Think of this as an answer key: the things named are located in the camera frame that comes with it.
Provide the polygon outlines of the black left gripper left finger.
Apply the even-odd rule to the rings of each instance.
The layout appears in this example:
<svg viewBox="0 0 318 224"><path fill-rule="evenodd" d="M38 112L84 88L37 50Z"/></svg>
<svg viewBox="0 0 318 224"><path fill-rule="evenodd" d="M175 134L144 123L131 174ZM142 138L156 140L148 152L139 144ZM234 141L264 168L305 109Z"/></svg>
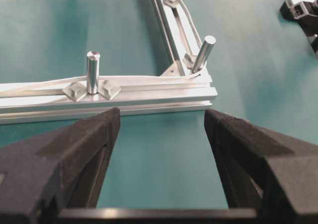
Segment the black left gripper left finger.
<svg viewBox="0 0 318 224"><path fill-rule="evenodd" d="M48 224L63 208L94 208L120 129L120 110L0 149L0 221Z"/></svg>

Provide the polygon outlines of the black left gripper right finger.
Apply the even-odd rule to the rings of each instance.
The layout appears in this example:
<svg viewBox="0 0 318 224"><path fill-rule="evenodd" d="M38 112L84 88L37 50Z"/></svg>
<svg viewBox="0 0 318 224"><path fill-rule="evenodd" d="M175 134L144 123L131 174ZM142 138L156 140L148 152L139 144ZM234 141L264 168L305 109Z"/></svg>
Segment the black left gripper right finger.
<svg viewBox="0 0 318 224"><path fill-rule="evenodd" d="M228 206L253 224L318 221L317 145L217 110L204 128Z"/></svg>

